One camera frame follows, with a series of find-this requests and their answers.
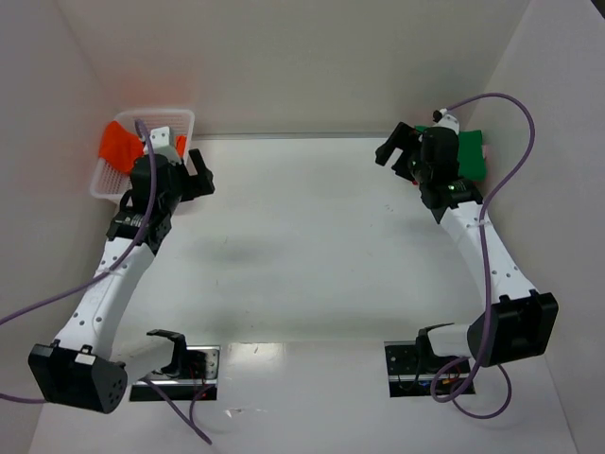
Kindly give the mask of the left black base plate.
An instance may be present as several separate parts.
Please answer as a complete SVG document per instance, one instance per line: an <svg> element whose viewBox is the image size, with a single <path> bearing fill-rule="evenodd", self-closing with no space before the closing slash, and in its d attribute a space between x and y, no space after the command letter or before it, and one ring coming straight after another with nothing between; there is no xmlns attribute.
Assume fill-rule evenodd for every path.
<svg viewBox="0 0 605 454"><path fill-rule="evenodd" d="M187 347L187 361L176 376L152 373L148 378L172 401L187 402L198 395L198 401L216 401L220 364L218 345Z"/></svg>

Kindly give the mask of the green folded t shirt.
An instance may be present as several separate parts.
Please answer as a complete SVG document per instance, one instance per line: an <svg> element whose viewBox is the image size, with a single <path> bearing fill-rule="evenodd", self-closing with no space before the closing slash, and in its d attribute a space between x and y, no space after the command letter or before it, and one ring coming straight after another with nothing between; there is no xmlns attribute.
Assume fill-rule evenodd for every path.
<svg viewBox="0 0 605 454"><path fill-rule="evenodd" d="M463 131L459 133L458 140L459 170L458 177L454 181L467 179L472 182L480 182L484 180L487 168L482 156L482 133L480 131Z"/></svg>

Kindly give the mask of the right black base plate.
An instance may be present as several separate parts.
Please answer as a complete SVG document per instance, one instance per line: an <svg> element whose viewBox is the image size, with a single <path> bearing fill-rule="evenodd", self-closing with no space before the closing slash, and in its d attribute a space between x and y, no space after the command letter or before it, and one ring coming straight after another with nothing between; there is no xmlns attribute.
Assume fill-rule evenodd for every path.
<svg viewBox="0 0 605 454"><path fill-rule="evenodd" d="M415 341L386 342L384 350L391 397L430 397L430 386L436 372L454 359L429 355L419 364L419 349ZM448 395L470 372L470 362L465 360L441 375L436 395Z"/></svg>

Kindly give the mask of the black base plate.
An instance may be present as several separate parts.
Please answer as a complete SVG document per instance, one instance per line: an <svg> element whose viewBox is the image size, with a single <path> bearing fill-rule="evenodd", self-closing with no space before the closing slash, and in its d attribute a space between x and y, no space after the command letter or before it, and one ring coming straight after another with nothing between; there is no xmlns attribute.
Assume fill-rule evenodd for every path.
<svg viewBox="0 0 605 454"><path fill-rule="evenodd" d="M415 341L386 342L384 350L391 397L430 397L430 386L436 372L454 359L429 355L419 364L419 349ZM441 375L436 395L448 395L470 372L470 362L465 360Z"/></svg>
<svg viewBox="0 0 605 454"><path fill-rule="evenodd" d="M198 401L216 401L220 364L218 345L187 347L187 361L176 376L152 373L148 378L172 401L187 402L198 395Z"/></svg>

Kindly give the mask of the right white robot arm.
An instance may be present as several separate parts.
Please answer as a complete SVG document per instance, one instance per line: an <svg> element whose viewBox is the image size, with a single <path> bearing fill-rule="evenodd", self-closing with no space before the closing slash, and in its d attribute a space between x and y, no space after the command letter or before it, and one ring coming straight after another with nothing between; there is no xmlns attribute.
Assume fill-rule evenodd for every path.
<svg viewBox="0 0 605 454"><path fill-rule="evenodd" d="M520 271L495 231L475 183L459 172L459 128L450 115L419 131L399 123L375 152L394 173L415 183L424 206L458 247L483 300L470 324L444 323L419 332L427 358L472 358L482 367L542 355L558 315L552 293L541 293Z"/></svg>

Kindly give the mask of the orange t shirt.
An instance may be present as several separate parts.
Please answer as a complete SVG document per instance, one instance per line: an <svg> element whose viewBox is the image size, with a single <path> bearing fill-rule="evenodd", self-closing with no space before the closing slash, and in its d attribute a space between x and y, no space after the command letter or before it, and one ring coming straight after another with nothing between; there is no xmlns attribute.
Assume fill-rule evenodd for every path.
<svg viewBox="0 0 605 454"><path fill-rule="evenodd" d="M144 144L138 135L128 132L114 120L102 134L98 156L113 169L130 175L135 161L144 156Z"/></svg>

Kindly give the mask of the pink folded t shirt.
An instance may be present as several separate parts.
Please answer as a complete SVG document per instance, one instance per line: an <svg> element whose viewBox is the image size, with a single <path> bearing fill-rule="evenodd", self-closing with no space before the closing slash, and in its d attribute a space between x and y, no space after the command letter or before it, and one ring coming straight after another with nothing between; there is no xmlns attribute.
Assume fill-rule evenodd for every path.
<svg viewBox="0 0 605 454"><path fill-rule="evenodd" d="M489 156L489 146L488 145L482 145L482 156L483 156L483 160L484 162L487 163L488 160L488 156Z"/></svg>

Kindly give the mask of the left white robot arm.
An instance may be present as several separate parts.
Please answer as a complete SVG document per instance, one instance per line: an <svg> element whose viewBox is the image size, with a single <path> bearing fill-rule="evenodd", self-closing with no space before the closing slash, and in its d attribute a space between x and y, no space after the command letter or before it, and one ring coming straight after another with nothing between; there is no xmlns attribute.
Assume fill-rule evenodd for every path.
<svg viewBox="0 0 605 454"><path fill-rule="evenodd" d="M152 329L140 345L112 349L118 325L136 287L171 229L178 205L214 193L214 175L198 149L189 152L196 170L157 154L138 158L130 189L122 196L107 232L94 283L72 317L48 344L32 347L27 363L48 403L114 411L126 389L154 373L179 377L189 371L185 336Z"/></svg>

